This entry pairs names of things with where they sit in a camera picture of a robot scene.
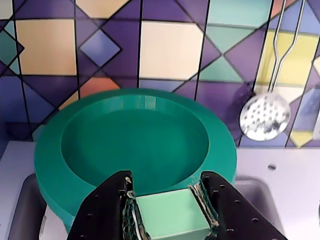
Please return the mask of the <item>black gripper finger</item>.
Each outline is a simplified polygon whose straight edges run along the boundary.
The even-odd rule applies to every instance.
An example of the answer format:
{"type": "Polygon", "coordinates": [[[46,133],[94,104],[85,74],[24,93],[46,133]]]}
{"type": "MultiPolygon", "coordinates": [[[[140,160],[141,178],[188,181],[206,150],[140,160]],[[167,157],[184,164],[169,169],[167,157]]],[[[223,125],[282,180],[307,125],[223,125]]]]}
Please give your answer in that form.
{"type": "Polygon", "coordinates": [[[286,237],[228,180],[203,171],[189,185],[209,225],[206,240],[285,240],[286,237]]]}
{"type": "Polygon", "coordinates": [[[81,203],[68,240],[149,240],[133,188],[133,174],[120,170],[81,203]]]}

